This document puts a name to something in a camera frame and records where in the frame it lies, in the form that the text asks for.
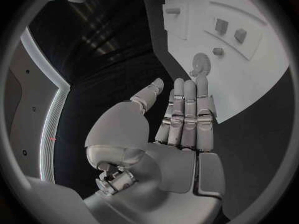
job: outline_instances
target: dark floor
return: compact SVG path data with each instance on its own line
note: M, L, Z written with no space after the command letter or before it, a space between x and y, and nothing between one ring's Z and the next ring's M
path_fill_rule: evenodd
M161 77L165 89L146 114L153 141L173 81L152 51L143 0L51 2L30 29L51 63L72 84L56 136L56 183L88 197L97 189L97 172L86 159L84 142L95 121ZM251 107L215 124L215 152L222 159L227 183L223 210L228 217L254 201L275 174L289 141L293 111L287 71Z

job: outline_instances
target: robotic hand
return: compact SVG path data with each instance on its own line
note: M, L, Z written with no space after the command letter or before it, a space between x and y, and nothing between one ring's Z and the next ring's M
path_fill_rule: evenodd
M102 171L96 182L104 198L134 206L138 215L147 210L144 215L152 223L163 210L176 213L177 202L197 220L208 218L221 206L225 180L220 158L211 152L216 111L207 78L200 75L196 83L175 80L155 142L148 143L143 114L162 90L163 81L156 79L130 101L106 111L87 136L88 161ZM206 209L199 212L203 203ZM148 212L157 206L160 211ZM179 213L173 220L179 220Z

